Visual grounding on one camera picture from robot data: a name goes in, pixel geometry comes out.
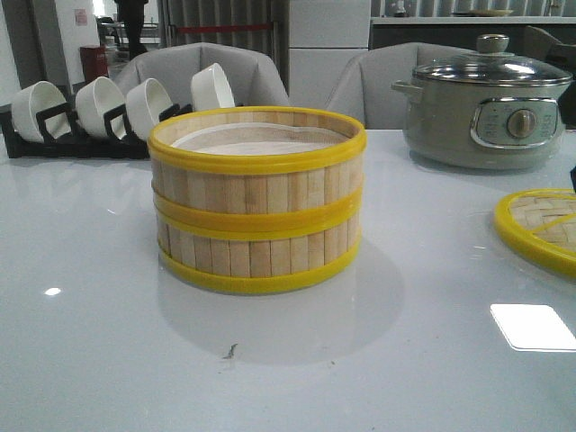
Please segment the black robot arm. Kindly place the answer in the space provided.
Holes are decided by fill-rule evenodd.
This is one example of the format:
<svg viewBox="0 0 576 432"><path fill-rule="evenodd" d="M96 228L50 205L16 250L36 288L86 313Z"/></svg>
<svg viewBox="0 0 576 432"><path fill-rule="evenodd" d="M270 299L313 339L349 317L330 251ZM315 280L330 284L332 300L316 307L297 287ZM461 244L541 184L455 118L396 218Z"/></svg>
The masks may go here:
<svg viewBox="0 0 576 432"><path fill-rule="evenodd" d="M570 172L573 191L576 193L576 166Z"/></svg>

